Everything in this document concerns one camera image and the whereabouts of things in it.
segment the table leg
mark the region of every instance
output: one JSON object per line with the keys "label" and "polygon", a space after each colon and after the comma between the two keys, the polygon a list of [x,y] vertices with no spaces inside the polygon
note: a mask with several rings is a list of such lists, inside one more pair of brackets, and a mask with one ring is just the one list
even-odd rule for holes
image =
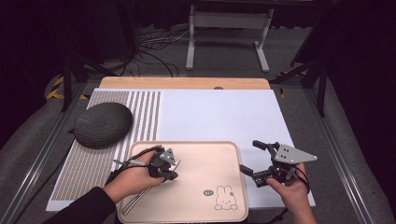
{"label": "table leg", "polygon": [[194,52],[195,52],[195,39],[194,39],[194,6],[190,8],[190,40],[189,51],[187,52],[186,69],[192,70],[194,66]]}
{"label": "table leg", "polygon": [[268,10],[267,18],[265,19],[264,24],[262,26],[262,38],[260,39],[260,41],[254,42],[254,45],[255,45],[255,48],[257,51],[257,56],[259,57],[260,66],[262,67],[262,71],[264,73],[268,73],[270,71],[270,68],[268,66],[268,62],[265,58],[264,51],[262,50],[262,47],[264,46],[265,37],[267,37],[268,29],[270,27],[273,14],[274,14],[273,9]]}

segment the black cable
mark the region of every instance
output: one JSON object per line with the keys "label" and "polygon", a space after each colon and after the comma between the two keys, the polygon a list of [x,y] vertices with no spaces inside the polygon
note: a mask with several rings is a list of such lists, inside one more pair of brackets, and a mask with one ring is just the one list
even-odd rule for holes
{"label": "black cable", "polygon": [[146,153],[148,153],[148,152],[150,152],[150,151],[157,150],[158,148],[159,148],[159,147],[150,147],[150,148],[146,148],[146,149],[144,149],[143,151],[141,151],[141,152],[137,153],[136,155],[132,156],[131,159],[129,159],[128,161],[136,160],[137,158],[143,156],[144,154],[146,154]]}
{"label": "black cable", "polygon": [[125,70],[126,70],[126,64],[125,64],[124,68],[122,69],[122,72],[120,73],[120,77],[122,77],[122,75],[124,74]]}
{"label": "black cable", "polygon": [[[112,66],[112,67],[108,67],[108,68],[106,68],[106,70],[108,70],[108,71],[119,70],[119,69],[121,69],[122,67],[126,67],[126,65],[128,65],[128,63],[130,63],[130,62],[132,61],[132,59],[133,59],[133,57],[129,57],[129,58],[127,58],[127,59],[125,60],[125,62],[120,63],[120,64],[117,64],[117,65]],[[91,74],[100,74],[100,72],[97,71],[96,69],[90,69],[90,68],[85,68],[85,69],[86,69],[89,73],[91,73]]]}
{"label": "black cable", "polygon": [[[176,32],[182,32],[185,31],[186,29],[182,29],[182,30],[176,30]],[[148,34],[154,34],[154,33],[164,33],[163,30],[158,30],[158,31],[150,31],[150,32],[146,32],[146,33],[142,33],[142,34],[138,34],[138,35],[148,35]]]}
{"label": "black cable", "polygon": [[134,73],[132,72],[132,69],[127,69],[126,71],[128,71],[129,75],[134,77]]}
{"label": "black cable", "polygon": [[236,36],[236,35],[240,35],[243,30],[244,29],[219,29],[219,32],[224,33],[226,35]]}
{"label": "black cable", "polygon": [[140,41],[139,46],[144,49],[148,49],[148,50],[151,50],[151,49],[161,50],[161,49],[168,47],[172,43],[179,41],[181,39],[181,37],[187,33],[187,31],[188,31],[187,29],[179,30],[179,31],[175,31],[175,32],[170,31],[168,35],[164,35],[161,37],[156,36],[155,38],[152,38],[152,39]]}
{"label": "black cable", "polygon": [[[302,174],[303,174],[303,176],[305,177],[305,179],[303,179],[302,177],[300,177],[299,175],[297,175],[297,179],[299,179],[301,182],[303,182],[303,184],[306,186],[306,189],[307,189],[307,194],[310,192],[310,190],[311,190],[311,188],[309,187],[309,182],[308,182],[308,177],[306,176],[306,174],[301,170],[301,169],[299,169],[298,167],[296,167],[296,169],[298,170],[298,171],[300,171]],[[278,222],[278,221],[282,221],[283,220],[283,216],[287,213],[289,211],[289,209],[288,208],[285,208],[279,215],[277,215],[277,216],[275,216],[273,219],[271,219],[270,221],[268,221],[268,222],[264,222],[264,223],[250,223],[250,224],[273,224],[273,223],[276,223],[276,222]]]}
{"label": "black cable", "polygon": [[151,38],[147,39],[146,41],[150,41],[150,40],[156,40],[156,39],[163,39],[163,38],[167,38],[167,37],[175,37],[175,35],[180,34],[182,32],[186,32],[189,29],[183,29],[183,30],[177,30],[177,31],[169,31],[168,33],[166,33],[166,35],[157,35],[157,36],[152,36]]}
{"label": "black cable", "polygon": [[136,64],[136,67],[137,67],[137,75],[140,77],[140,66],[139,66],[139,64],[136,62],[136,59],[134,59],[134,64]]}
{"label": "black cable", "polygon": [[126,171],[128,169],[131,169],[131,168],[135,168],[135,167],[148,167],[148,166],[128,166],[125,169],[123,169],[122,172],[124,172],[124,171]]}
{"label": "black cable", "polygon": [[20,213],[18,214],[17,218],[14,221],[14,224],[16,224],[18,222],[18,220],[20,220],[20,218],[22,217],[22,215],[24,214],[24,212],[26,211],[26,209],[29,207],[29,205],[33,202],[33,200],[35,199],[35,197],[37,197],[38,193],[47,185],[47,183],[50,181],[50,179],[52,178],[52,176],[56,173],[56,171],[58,171],[58,169],[61,167],[61,165],[64,163],[64,161],[67,158],[67,155],[69,155],[70,149],[71,149],[71,145],[69,147],[69,149],[67,149],[66,153],[64,154],[64,157],[62,158],[61,162],[55,167],[55,169],[52,171],[52,173],[50,173],[50,175],[47,177],[47,179],[44,181],[44,183],[40,186],[40,188],[38,188],[38,190],[35,192],[35,194],[32,196],[32,198],[24,205],[24,207],[22,208],[22,210],[20,211]]}
{"label": "black cable", "polygon": [[135,60],[138,61],[139,63],[144,63],[144,64],[154,64],[154,65],[166,64],[166,65],[172,65],[172,66],[174,66],[175,69],[177,70],[176,77],[178,77],[178,68],[177,68],[177,65],[175,65],[174,63],[145,63],[145,62],[142,62],[142,61],[140,61],[140,60],[138,60],[138,59],[135,59]]}
{"label": "black cable", "polygon": [[158,58],[157,56],[152,55],[152,54],[150,54],[150,53],[147,53],[147,52],[145,52],[145,51],[139,51],[139,53],[144,53],[144,54],[147,54],[147,55],[149,55],[149,56],[151,56],[151,57],[157,59],[158,61],[160,61],[160,62],[166,67],[166,69],[169,71],[171,77],[174,76],[173,73],[172,73],[172,71],[171,71],[171,69],[168,67],[167,63],[165,63],[163,60],[161,60],[161,59]]}

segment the black curtain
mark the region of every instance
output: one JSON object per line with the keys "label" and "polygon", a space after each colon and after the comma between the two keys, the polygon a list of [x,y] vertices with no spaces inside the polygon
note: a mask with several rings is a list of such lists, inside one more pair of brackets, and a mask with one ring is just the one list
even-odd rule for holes
{"label": "black curtain", "polygon": [[0,149],[46,103],[44,91],[59,74],[62,50],[30,1],[0,3]]}
{"label": "black curtain", "polygon": [[329,77],[396,216],[395,9],[392,1],[365,1],[337,22],[330,35],[339,41],[329,46]]}

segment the metal rod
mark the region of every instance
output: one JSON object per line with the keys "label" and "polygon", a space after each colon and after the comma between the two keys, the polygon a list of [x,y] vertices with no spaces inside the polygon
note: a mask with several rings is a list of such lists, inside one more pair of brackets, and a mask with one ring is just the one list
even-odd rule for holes
{"label": "metal rod", "polygon": [[341,177],[341,181],[344,184],[344,188],[346,189],[346,193],[349,197],[349,200],[352,203],[353,208],[355,209],[355,213],[358,216],[360,223],[375,223],[370,211],[367,209],[367,206],[361,197],[361,191],[359,190],[358,184],[356,183],[355,177],[350,172],[347,167],[346,162],[340,152],[339,147],[337,146],[334,137],[332,136],[332,131],[327,124],[325,118],[322,118],[317,111],[316,107],[316,99],[312,90],[304,90],[305,96],[308,99],[308,103],[315,114],[315,118],[319,124],[323,135],[326,137],[326,141],[329,147],[329,152],[334,162],[335,168],[337,169],[338,174]]}
{"label": "metal rod", "polygon": [[67,110],[59,115],[57,118],[54,127],[52,128],[49,137],[47,138],[44,146],[41,148],[38,153],[35,161],[29,171],[27,172],[23,182],[21,183],[20,188],[14,196],[14,199],[9,204],[7,211],[4,213],[0,223],[13,223],[15,218],[18,216],[19,212],[22,210],[23,205],[26,203],[33,187],[35,186],[35,182],[40,177],[41,172],[44,169],[47,160],[50,157],[52,150],[54,149],[55,143],[58,140],[58,136],[64,127],[67,119],[70,117],[73,108],[75,107],[78,97],[82,94],[86,84],[78,83],[76,89],[74,91],[74,100],[71,105],[67,108]]}

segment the dark background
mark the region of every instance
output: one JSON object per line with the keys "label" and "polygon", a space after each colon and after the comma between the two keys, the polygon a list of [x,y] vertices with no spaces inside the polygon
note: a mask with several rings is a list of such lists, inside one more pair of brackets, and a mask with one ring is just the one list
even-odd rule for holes
{"label": "dark background", "polygon": [[[84,15],[91,16],[86,13],[90,5],[79,1],[67,2],[63,4],[60,1],[59,10],[64,13],[65,24],[75,38],[71,41],[74,48],[97,62],[104,58],[130,56],[134,40],[124,33],[125,24],[113,27],[115,33],[123,34],[117,37],[96,33],[101,32],[96,28],[103,21],[122,18],[117,6],[108,11],[110,18],[96,17],[87,23]],[[0,6],[1,147],[46,103],[44,89],[50,79],[62,71],[63,40],[43,17],[43,12],[38,9],[40,6],[32,4],[39,3],[16,0],[3,1]],[[96,7],[95,11],[104,15],[104,8]],[[167,29],[170,25],[186,22],[188,18],[188,10],[180,10],[187,6],[142,5],[136,8],[135,22],[143,26],[154,23],[158,28]],[[396,214],[393,193],[396,189],[395,9],[391,1],[361,1],[359,7],[350,13],[322,17],[322,23],[317,24],[316,34],[307,40],[302,55],[307,60],[315,57],[318,49],[326,49],[330,62],[329,78],[361,151],[388,196],[393,214]],[[172,13],[175,10],[184,11],[186,15]],[[320,16],[321,11],[284,9],[276,12],[273,25],[314,26]],[[121,48],[112,48],[115,41],[123,43]]]}

